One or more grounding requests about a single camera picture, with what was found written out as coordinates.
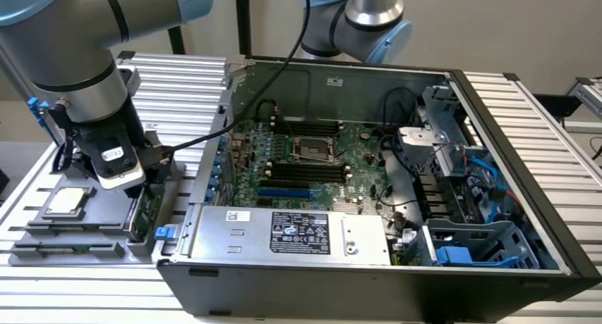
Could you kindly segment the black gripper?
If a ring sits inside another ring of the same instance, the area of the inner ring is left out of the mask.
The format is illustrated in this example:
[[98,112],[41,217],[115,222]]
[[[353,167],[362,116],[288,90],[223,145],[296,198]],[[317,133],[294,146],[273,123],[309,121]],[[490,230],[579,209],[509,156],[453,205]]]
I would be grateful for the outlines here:
[[165,179],[171,157],[153,145],[138,120],[73,123],[70,136],[79,149],[74,164],[103,186],[139,186]]

